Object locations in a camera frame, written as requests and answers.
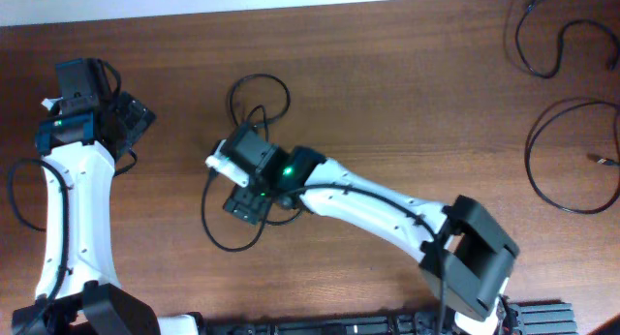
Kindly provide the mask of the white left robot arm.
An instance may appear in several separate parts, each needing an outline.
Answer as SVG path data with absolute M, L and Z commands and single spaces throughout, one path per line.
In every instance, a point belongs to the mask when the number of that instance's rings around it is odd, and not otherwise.
M 35 137 L 46 181 L 45 262 L 33 305 L 13 313 L 14 334 L 203 334 L 198 313 L 159 317 L 123 290 L 110 240 L 112 180 L 155 114 L 122 90 L 98 58 L 56 65 L 61 95 L 46 99 Z

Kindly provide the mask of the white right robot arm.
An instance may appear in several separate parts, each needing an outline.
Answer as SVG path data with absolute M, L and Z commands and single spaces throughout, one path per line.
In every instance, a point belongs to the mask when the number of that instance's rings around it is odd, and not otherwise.
M 500 304 L 519 248 L 476 200 L 444 204 L 400 194 L 304 146 L 286 151 L 238 126 L 205 161 L 234 188 L 227 212 L 264 225 L 269 209 L 298 209 L 364 229 L 413 258 L 454 328 L 466 334 L 500 329 Z

